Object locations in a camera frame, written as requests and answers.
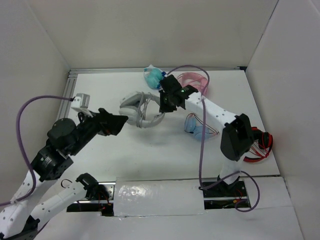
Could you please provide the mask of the white grey headphones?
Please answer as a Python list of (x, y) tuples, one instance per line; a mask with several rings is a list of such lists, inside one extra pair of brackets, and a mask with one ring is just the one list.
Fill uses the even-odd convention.
[(165, 117), (165, 113), (157, 113), (152, 120), (146, 120), (147, 108), (150, 101), (160, 106), (160, 97), (150, 92), (134, 91), (122, 98), (119, 106), (119, 114), (128, 116), (127, 123), (137, 128), (152, 128), (159, 125)]

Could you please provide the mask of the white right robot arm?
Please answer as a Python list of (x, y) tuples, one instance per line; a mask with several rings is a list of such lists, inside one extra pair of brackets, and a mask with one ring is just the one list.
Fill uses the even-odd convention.
[(237, 115), (213, 103), (203, 96), (195, 87), (182, 87), (178, 80), (169, 75), (160, 81), (160, 108), (162, 113), (171, 113), (178, 107), (202, 117), (220, 132), (220, 150), (223, 154), (223, 166), (218, 181), (209, 186), (209, 190), (218, 186), (220, 194), (230, 196), (236, 189), (240, 178), (241, 166), (245, 154), (250, 150), (255, 139), (250, 119), (244, 113)]

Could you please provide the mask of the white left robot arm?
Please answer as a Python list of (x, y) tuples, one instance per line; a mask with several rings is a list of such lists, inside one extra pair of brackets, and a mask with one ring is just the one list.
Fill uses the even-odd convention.
[(48, 131), (45, 146), (31, 162), (32, 170), (9, 206), (0, 213), (2, 240), (33, 240), (40, 230), (58, 213), (82, 199), (109, 199), (107, 189), (89, 173), (83, 173), (57, 195), (41, 202), (47, 190), (73, 164), (78, 154), (96, 135), (116, 136), (128, 120), (124, 115), (113, 115), (103, 108), (98, 112), (78, 113), (79, 124), (62, 118)]

